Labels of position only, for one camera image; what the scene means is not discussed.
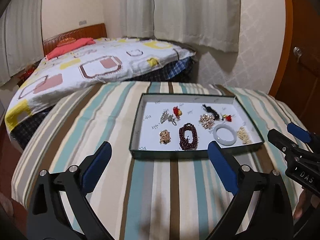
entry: wall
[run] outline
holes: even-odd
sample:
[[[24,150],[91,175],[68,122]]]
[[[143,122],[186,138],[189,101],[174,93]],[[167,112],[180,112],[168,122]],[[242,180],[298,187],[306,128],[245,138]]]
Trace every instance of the wall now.
[[[120,0],[104,0],[108,37],[119,37]],[[238,53],[204,46],[198,51],[200,84],[224,84],[268,92],[278,68],[285,29],[284,0],[241,0]]]
[[[103,0],[103,17],[109,38],[121,37],[120,0]]]
[[[79,26],[79,21],[87,20]],[[102,0],[42,0],[42,39],[103,23]]]

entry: striped bedsheet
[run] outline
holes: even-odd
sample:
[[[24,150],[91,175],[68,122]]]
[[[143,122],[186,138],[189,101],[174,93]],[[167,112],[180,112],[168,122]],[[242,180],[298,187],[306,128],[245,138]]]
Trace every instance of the striped bedsheet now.
[[[97,84],[61,99],[19,160],[12,177],[12,198],[28,208],[40,170],[65,171],[108,141],[112,158],[87,199],[110,234],[120,240],[205,239],[232,195],[224,190],[209,160],[144,162],[131,158],[128,146],[135,112],[141,94],[148,92],[235,94],[265,140],[257,152],[236,159],[256,171],[279,170],[295,207],[301,186],[284,175],[284,155],[267,139],[268,131],[275,128],[308,149],[286,131],[289,122],[304,127],[288,106],[259,91],[171,82]],[[239,232],[246,229],[256,199],[257,194]],[[62,200],[73,228],[81,232],[65,194]]]

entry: wooden cabinet door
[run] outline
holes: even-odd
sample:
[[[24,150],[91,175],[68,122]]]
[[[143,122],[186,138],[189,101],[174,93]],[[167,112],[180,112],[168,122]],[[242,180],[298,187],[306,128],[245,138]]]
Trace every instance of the wooden cabinet door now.
[[[285,102],[309,131],[320,134],[320,16],[309,0],[292,0],[292,5],[291,50],[276,99]],[[302,53],[299,61],[295,47]]]

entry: red pillow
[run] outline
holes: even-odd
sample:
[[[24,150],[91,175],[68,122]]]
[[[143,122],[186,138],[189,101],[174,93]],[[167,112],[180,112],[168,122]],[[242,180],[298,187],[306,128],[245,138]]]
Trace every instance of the red pillow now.
[[[64,45],[68,45],[68,44],[74,43],[75,41],[76,41],[75,38],[66,38],[66,39],[63,39],[62,41],[60,41],[60,42],[57,44],[57,47],[61,47],[61,46],[64,46]]]
[[[93,38],[81,38],[71,44],[63,45],[61,47],[56,47],[53,51],[51,51],[48,55],[46,55],[45,58],[46,58],[46,60],[50,60],[54,57],[61,56],[67,52],[78,49],[78,48],[83,47],[85,45],[91,45],[91,44],[95,44],[95,43],[96,42],[93,40]]]

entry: floor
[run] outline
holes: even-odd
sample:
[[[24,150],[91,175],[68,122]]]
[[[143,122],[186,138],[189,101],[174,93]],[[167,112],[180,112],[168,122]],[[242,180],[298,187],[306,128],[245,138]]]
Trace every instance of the floor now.
[[[11,178],[21,153],[9,140],[4,125],[0,126],[0,192],[11,199]],[[16,227],[26,235],[27,211],[18,202],[11,200]]]

